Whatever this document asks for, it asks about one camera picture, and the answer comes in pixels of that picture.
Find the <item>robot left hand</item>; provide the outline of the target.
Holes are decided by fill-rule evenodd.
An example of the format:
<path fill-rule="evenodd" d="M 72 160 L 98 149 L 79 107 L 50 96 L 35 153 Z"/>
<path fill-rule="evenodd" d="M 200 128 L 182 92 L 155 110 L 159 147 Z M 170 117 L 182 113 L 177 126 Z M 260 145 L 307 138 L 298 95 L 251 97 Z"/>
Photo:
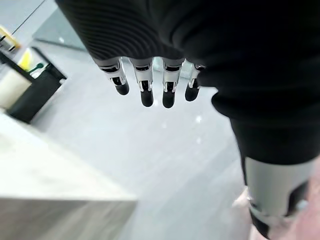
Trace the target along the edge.
<path fill-rule="evenodd" d="M 281 238 L 306 197 L 320 154 L 317 0 L 59 0 L 105 72 L 115 60 L 201 65 L 196 85 L 230 120 L 252 223 Z"/>

